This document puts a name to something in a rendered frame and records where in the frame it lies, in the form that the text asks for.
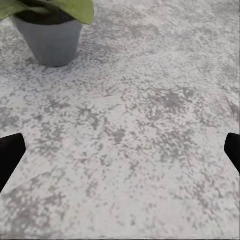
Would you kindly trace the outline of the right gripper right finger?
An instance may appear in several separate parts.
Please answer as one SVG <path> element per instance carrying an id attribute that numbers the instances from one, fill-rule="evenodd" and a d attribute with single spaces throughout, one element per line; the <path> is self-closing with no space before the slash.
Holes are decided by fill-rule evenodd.
<path id="1" fill-rule="evenodd" d="M 224 151 L 240 173 L 240 134 L 230 132 L 227 135 Z"/>

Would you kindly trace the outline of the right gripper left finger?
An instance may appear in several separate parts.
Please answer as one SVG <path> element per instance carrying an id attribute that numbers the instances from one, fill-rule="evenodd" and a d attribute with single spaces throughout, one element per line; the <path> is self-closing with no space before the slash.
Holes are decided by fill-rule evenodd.
<path id="1" fill-rule="evenodd" d="M 26 152 L 22 133 L 0 138 L 0 193 Z"/>

